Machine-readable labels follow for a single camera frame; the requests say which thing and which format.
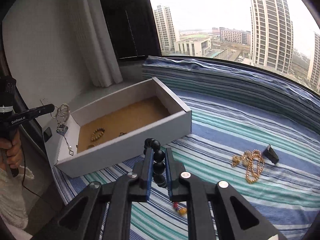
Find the curtain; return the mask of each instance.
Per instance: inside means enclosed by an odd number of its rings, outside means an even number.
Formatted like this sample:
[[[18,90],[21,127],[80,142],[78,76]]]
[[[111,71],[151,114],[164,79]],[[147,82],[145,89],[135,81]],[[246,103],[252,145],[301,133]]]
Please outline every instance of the curtain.
[[[100,0],[66,0],[66,7],[92,83],[108,87],[122,82]]]

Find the gold chain necklace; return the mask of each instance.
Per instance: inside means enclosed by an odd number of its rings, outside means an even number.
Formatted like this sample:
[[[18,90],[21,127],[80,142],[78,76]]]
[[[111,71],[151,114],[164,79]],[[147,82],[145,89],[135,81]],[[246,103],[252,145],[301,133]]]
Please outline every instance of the gold chain necklace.
[[[253,160],[257,158],[257,171],[254,170]],[[264,160],[262,153],[259,150],[245,151],[243,155],[234,155],[232,157],[232,167],[237,166],[242,161],[243,165],[247,167],[245,178],[249,184],[256,182],[259,179],[260,174],[263,171]]]

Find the person's hand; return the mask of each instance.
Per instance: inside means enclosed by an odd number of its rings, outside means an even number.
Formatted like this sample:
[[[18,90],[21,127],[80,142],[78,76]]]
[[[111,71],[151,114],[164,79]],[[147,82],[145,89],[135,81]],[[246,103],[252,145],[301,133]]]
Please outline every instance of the person's hand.
[[[12,142],[7,139],[0,138],[0,148],[7,150],[8,164],[10,168],[18,168],[23,160],[19,131],[17,130]],[[5,163],[3,162],[1,154],[0,168],[5,170]]]

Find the sky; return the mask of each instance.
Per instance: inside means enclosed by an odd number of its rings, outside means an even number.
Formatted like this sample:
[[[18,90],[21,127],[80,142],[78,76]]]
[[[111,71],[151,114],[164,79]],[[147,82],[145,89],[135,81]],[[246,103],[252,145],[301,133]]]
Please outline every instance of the sky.
[[[168,5],[178,30],[225,27],[251,30],[250,0],[150,0],[151,6]],[[313,32],[318,25],[301,0],[287,0],[293,24],[293,46],[310,56],[314,48]]]

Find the power outlet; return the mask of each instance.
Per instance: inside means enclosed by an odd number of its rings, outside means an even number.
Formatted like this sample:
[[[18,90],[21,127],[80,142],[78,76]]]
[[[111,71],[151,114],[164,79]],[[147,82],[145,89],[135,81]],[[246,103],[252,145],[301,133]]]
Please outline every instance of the power outlet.
[[[40,98],[40,102],[43,106],[50,104],[47,98]]]

